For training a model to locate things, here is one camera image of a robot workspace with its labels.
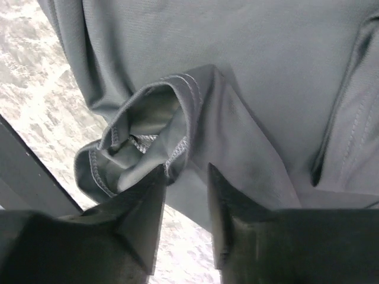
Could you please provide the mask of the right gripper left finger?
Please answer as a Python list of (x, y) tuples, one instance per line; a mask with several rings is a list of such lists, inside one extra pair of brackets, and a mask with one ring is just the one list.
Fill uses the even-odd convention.
[(80, 215), (1, 212), (2, 283), (147, 283), (165, 203), (157, 166), (131, 188)]

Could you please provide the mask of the dark grey t-shirt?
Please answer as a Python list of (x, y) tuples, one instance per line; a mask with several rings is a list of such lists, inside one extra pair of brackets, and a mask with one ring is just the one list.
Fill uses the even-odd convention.
[(104, 202), (163, 164), (204, 228), (207, 168), (270, 208), (378, 204), (377, 1), (40, 1), (107, 121), (75, 180)]

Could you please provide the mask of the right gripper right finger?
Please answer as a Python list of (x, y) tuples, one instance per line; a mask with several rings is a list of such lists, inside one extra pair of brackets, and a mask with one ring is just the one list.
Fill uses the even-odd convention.
[(208, 166), (223, 283), (377, 283), (377, 209), (266, 209)]

